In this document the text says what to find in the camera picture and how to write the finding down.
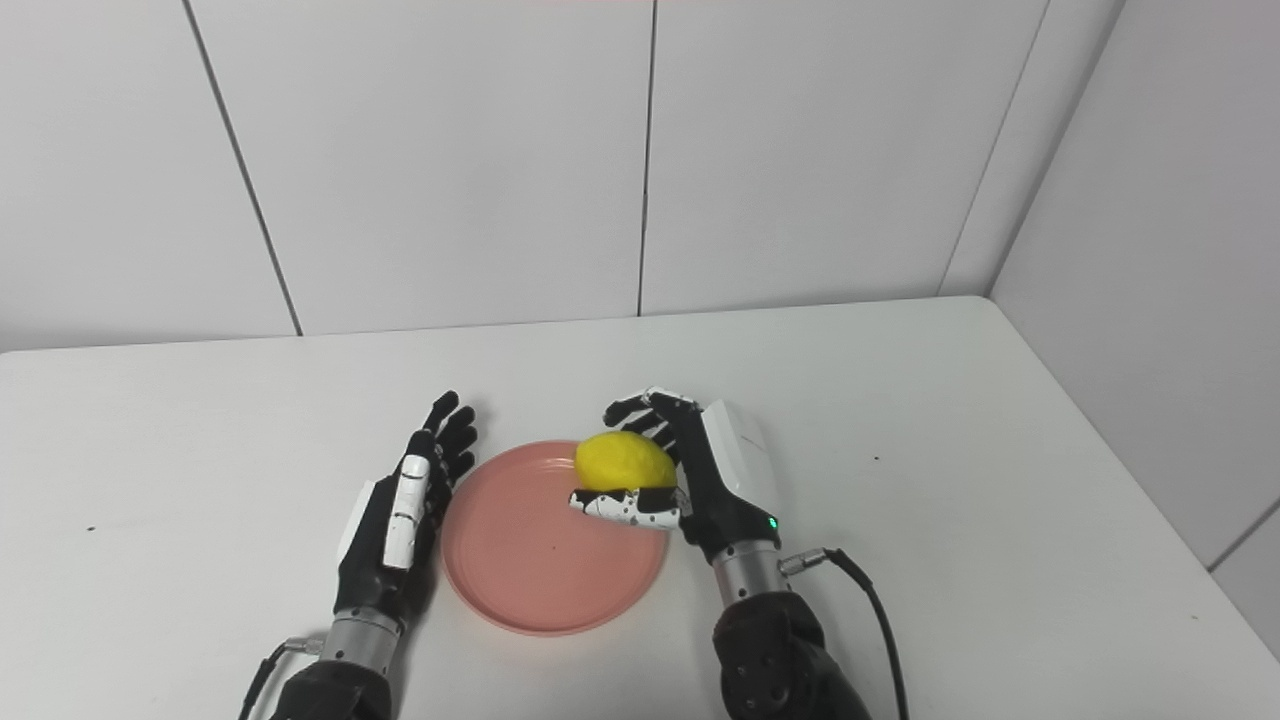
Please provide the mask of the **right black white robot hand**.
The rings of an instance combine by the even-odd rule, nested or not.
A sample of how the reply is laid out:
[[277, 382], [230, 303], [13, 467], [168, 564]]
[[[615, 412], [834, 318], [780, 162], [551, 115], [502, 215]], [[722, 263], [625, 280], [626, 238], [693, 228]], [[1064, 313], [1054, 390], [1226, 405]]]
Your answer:
[[616, 400], [605, 438], [623, 442], [623, 471], [589, 442], [573, 460], [581, 486], [568, 506], [588, 518], [678, 530], [708, 562], [740, 546], [781, 548], [777, 480], [759, 427], [733, 404], [660, 387]]

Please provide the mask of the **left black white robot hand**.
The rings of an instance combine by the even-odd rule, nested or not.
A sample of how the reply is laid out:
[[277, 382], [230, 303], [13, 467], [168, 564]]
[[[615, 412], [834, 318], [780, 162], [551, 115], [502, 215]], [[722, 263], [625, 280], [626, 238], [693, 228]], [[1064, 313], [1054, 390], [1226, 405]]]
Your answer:
[[404, 626], [425, 611], [436, 538], [475, 465], [475, 420], [457, 392], [444, 392], [390, 474], [362, 488], [343, 534], [334, 614], [371, 609]]

